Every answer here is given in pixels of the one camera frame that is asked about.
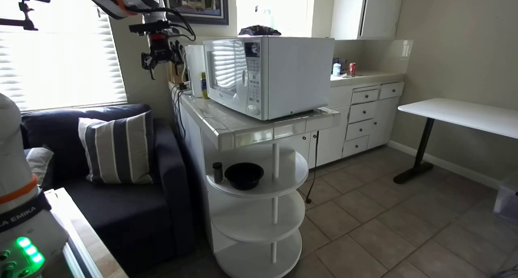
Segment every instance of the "black bowl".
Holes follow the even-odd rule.
[[[225,170],[225,178],[238,190],[250,190],[259,184],[264,170],[254,163],[237,163]]]

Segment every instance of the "microwave door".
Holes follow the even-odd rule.
[[[248,99],[248,71],[244,46],[240,40],[225,40],[213,46],[211,53],[212,79],[220,103],[246,112]]]

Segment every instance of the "green light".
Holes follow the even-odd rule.
[[[29,256],[32,256],[34,255],[37,250],[34,246],[31,246],[31,247],[28,247],[27,249],[25,249],[25,252],[29,255]]]
[[[25,248],[31,245],[31,240],[25,237],[18,238],[18,244],[20,247]]]
[[[42,261],[43,261],[43,256],[41,256],[40,254],[37,254],[36,256],[33,257],[34,263],[41,263]]]

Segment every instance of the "wooden table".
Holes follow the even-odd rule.
[[[86,250],[84,254],[91,257],[90,261],[93,261],[95,265],[89,265],[89,267],[93,268],[93,272],[100,274],[103,278],[128,277],[64,188],[48,190],[45,192],[45,196],[52,206],[52,213],[63,221],[65,229],[67,229],[67,227],[73,227],[73,230],[67,230],[70,238],[73,239],[75,236],[80,239],[82,245],[77,248],[80,252],[81,250]],[[58,261],[53,264],[49,264],[42,273],[42,276],[44,278],[74,277],[72,272],[73,270],[71,271],[70,266],[67,267],[67,263],[63,258],[58,259]]]
[[[435,119],[509,138],[518,138],[518,111],[516,110],[444,98],[434,98],[402,105],[398,109],[403,112],[427,117],[414,166],[394,177],[394,182],[398,184],[403,184],[433,168],[431,163],[421,162]]]

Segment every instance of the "framed picture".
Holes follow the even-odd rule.
[[[166,6],[176,7],[189,23],[228,25],[228,0],[164,0]],[[175,16],[171,21],[180,21]]]

